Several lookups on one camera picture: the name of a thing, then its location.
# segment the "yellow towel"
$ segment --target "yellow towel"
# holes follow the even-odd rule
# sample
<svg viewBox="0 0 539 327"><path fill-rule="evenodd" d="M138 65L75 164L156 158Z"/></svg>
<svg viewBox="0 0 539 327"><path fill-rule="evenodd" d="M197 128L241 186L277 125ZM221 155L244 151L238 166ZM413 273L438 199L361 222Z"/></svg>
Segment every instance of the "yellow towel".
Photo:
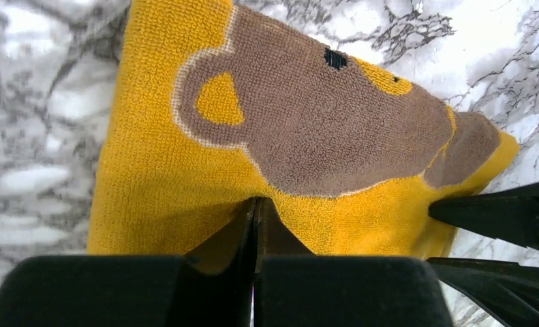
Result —
<svg viewBox="0 0 539 327"><path fill-rule="evenodd" d="M135 0L88 251L186 253L254 196L314 253L447 255L430 203L518 151L483 116L231 0Z"/></svg>

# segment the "terry cloth fabric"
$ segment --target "terry cloth fabric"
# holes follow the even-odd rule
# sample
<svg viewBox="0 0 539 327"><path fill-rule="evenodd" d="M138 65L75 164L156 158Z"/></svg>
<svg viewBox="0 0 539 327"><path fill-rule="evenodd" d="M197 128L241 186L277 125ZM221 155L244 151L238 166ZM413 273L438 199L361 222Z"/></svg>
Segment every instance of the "terry cloth fabric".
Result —
<svg viewBox="0 0 539 327"><path fill-rule="evenodd" d="M447 255L430 203L483 190L515 140L230 0L135 0L88 251L186 253L272 198L316 254Z"/></svg>

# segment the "marble countertop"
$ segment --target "marble countertop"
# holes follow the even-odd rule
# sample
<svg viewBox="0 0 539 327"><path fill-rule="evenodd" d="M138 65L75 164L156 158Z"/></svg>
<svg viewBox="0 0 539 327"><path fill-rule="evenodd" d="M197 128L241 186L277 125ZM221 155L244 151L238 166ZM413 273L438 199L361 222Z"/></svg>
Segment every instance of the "marble countertop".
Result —
<svg viewBox="0 0 539 327"><path fill-rule="evenodd" d="M539 181L539 0L245 0L243 4L480 111L521 152L489 187ZM0 280L20 260L83 253L126 0L0 0ZM539 266L461 231L454 257ZM455 324L500 326L444 286Z"/></svg>

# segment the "brown patch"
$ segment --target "brown patch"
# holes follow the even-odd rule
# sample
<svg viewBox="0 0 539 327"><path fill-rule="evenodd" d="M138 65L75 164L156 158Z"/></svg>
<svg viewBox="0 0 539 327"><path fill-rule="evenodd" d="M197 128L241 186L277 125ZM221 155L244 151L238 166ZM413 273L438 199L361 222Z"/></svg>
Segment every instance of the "brown patch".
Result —
<svg viewBox="0 0 539 327"><path fill-rule="evenodd" d="M177 122L206 145L243 147L283 192L337 197L415 176L450 140L442 101L415 84L403 95L385 93L359 61L345 54L343 65L338 57L325 59L325 45L276 20L238 6L228 39L224 48L203 51L181 69L173 99ZM245 117L237 126L208 121L196 108L202 87L224 72L233 77ZM468 122L468 133L483 125ZM441 182L443 176L430 172L433 186L458 183L487 159L485 150L465 149L466 143L448 152ZM479 154L468 155L472 151ZM452 161L464 155L463 163Z"/></svg>
<svg viewBox="0 0 539 327"><path fill-rule="evenodd" d="M458 185L477 171L500 144L498 130L490 121L475 112L455 114L456 133L446 148L425 172L428 185Z"/></svg>

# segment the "black eye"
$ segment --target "black eye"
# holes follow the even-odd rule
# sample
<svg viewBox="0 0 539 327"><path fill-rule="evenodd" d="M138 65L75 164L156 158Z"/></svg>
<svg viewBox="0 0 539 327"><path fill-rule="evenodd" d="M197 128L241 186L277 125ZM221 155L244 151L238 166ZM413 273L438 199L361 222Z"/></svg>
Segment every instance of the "black eye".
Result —
<svg viewBox="0 0 539 327"><path fill-rule="evenodd" d="M324 59L329 65L337 70L348 65L348 60L339 52L325 49Z"/></svg>

